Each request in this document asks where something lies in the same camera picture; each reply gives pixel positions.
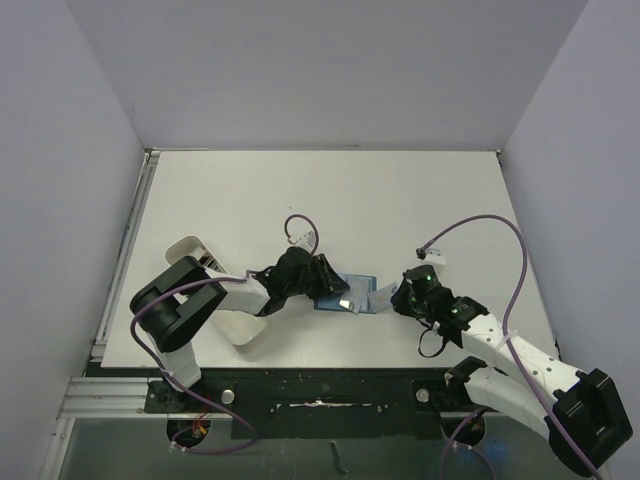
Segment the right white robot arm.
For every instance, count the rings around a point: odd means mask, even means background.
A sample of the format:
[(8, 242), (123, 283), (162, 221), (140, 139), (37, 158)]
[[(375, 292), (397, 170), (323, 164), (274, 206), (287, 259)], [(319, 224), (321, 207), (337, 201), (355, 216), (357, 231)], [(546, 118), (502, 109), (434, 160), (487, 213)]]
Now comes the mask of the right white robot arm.
[(467, 357), (444, 375), (448, 402), (502, 413), (545, 438), (575, 474), (594, 475), (633, 435), (614, 380), (547, 355), (505, 332), (495, 315), (444, 287), (433, 266), (406, 271), (390, 299), (393, 310), (434, 328)]

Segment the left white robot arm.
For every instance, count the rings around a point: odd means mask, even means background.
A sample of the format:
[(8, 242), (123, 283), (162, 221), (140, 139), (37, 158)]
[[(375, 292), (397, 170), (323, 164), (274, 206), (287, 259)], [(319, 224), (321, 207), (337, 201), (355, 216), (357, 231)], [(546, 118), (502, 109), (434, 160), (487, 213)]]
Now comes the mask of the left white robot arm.
[(169, 382), (168, 399), (190, 411), (204, 395), (191, 341), (214, 312), (239, 312), (254, 320), (280, 311), (291, 297), (315, 301), (349, 290), (325, 255), (297, 246), (274, 265), (242, 277), (214, 275), (187, 255), (134, 295), (130, 334)]

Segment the white oblong plastic tray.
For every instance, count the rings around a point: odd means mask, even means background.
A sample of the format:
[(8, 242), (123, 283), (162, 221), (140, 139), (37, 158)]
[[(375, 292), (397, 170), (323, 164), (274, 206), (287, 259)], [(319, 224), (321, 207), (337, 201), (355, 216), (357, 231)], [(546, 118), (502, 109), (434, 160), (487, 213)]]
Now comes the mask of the white oblong plastic tray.
[[(165, 260), (169, 265), (173, 265), (182, 257), (191, 256), (199, 262), (199, 257), (205, 252), (214, 255), (198, 237), (186, 236), (178, 240), (165, 251)], [(226, 276), (228, 274), (228, 271), (225, 274), (213, 271), (211, 276)], [(226, 339), (234, 346), (248, 345), (267, 327), (264, 320), (252, 317), (249, 314), (242, 312), (223, 311), (217, 309), (212, 314), (211, 319), (218, 326)]]

